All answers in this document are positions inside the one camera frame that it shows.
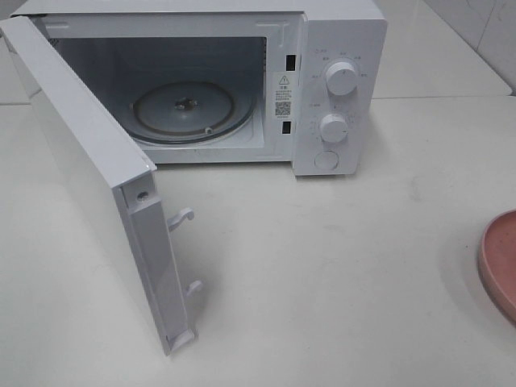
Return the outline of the white microwave door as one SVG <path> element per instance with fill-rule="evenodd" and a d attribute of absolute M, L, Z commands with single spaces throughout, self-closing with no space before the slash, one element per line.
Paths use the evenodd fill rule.
<path fill-rule="evenodd" d="M 170 233 L 191 209 L 164 216 L 154 163 L 27 17 L 3 20 L 10 58 L 74 201 L 165 353 L 194 338 Z"/>

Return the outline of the white timer knob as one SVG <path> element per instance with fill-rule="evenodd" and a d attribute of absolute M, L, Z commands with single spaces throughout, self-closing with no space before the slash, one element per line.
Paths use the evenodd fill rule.
<path fill-rule="evenodd" d="M 324 142 L 337 144 L 347 137 L 348 124 L 340 114 L 327 114 L 320 120 L 319 131 Z"/>

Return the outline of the white round door button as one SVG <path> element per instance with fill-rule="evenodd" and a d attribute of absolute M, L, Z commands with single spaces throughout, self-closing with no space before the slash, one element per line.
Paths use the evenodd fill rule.
<path fill-rule="evenodd" d="M 321 170 L 334 170 L 339 164 L 339 155 L 333 151 L 320 152 L 314 158 L 314 165 Z"/>

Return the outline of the white microwave oven body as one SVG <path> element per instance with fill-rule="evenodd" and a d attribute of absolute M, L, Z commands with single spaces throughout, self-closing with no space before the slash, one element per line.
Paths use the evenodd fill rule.
<path fill-rule="evenodd" d="M 28 1 L 29 18 L 155 164 L 288 162 L 298 176 L 352 174 L 387 22 L 372 1 Z M 331 94 L 329 65 L 351 60 L 357 88 Z M 161 85 L 208 81 L 256 97 L 248 121 L 195 144 L 135 137 L 131 105 Z M 322 140 L 319 123 L 340 114 L 344 141 Z M 339 155 L 318 169 L 323 151 Z"/>

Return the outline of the glass microwave turntable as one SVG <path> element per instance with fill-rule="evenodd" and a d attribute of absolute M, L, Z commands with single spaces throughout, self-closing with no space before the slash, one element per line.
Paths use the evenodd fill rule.
<path fill-rule="evenodd" d="M 228 134 L 251 117 L 256 97 L 208 81 L 177 81 L 131 105 L 131 133 L 154 144 L 195 144 Z"/>

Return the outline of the pink round plate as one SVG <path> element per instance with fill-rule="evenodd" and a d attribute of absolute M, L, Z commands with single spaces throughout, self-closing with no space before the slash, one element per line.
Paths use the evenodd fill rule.
<path fill-rule="evenodd" d="M 478 271 L 494 305 L 515 324 L 515 210 L 499 214 L 484 229 Z"/>

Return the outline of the white upper power knob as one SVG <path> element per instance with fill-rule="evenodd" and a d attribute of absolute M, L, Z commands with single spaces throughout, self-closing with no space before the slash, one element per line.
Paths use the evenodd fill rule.
<path fill-rule="evenodd" d="M 358 86 L 359 71 L 349 59 L 340 59 L 329 65 L 324 73 L 328 91 L 335 96 L 344 96 Z"/>

